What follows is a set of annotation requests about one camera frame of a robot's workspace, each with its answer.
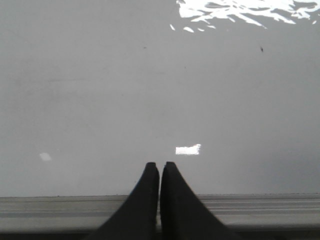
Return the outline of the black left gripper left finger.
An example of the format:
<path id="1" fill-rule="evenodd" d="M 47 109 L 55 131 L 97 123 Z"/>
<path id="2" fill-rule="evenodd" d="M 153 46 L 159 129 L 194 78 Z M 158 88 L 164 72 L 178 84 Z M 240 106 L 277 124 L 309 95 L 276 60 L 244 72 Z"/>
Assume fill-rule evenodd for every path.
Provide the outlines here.
<path id="1" fill-rule="evenodd" d="M 159 171 L 148 162 L 124 203 L 87 240 L 153 240 L 159 197 Z"/>

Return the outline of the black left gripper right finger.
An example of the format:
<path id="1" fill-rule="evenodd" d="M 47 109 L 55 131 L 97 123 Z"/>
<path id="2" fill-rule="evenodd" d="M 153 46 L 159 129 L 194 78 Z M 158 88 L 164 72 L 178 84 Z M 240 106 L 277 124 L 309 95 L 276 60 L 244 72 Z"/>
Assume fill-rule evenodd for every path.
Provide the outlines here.
<path id="1" fill-rule="evenodd" d="M 165 240 L 240 240 L 199 200 L 174 162 L 163 169 L 160 218 Z"/>

